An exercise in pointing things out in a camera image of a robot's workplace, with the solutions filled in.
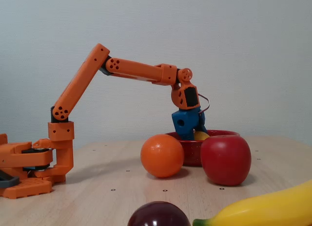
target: yellow banana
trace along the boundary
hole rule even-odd
[[[312,225],[312,180],[298,186],[247,198],[193,226],[309,226]]]

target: circular hole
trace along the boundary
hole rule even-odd
[[[178,124],[179,126],[184,126],[184,120],[178,120],[178,121],[177,121],[177,124]]]

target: bowl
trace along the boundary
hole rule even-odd
[[[181,143],[184,149],[184,166],[193,166],[193,167],[201,167],[200,160],[200,147],[203,141],[185,141],[181,140],[179,135],[176,132],[167,133],[168,135],[176,138]],[[239,133],[234,131],[226,131],[226,130],[208,130],[208,135],[218,136],[218,135],[237,135],[240,136]]]

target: lemon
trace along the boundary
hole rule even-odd
[[[210,137],[208,134],[202,131],[195,131],[194,132],[194,140],[195,141],[203,141],[206,138]]]

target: table surface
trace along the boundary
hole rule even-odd
[[[312,147],[277,136],[247,136],[252,167],[238,187],[213,185],[202,168],[183,167],[157,180],[140,162],[143,141],[92,143],[74,151],[66,184],[49,194],[16,200],[0,197],[1,226],[125,226],[151,201],[167,201],[190,219],[210,218],[228,204],[312,179]]]

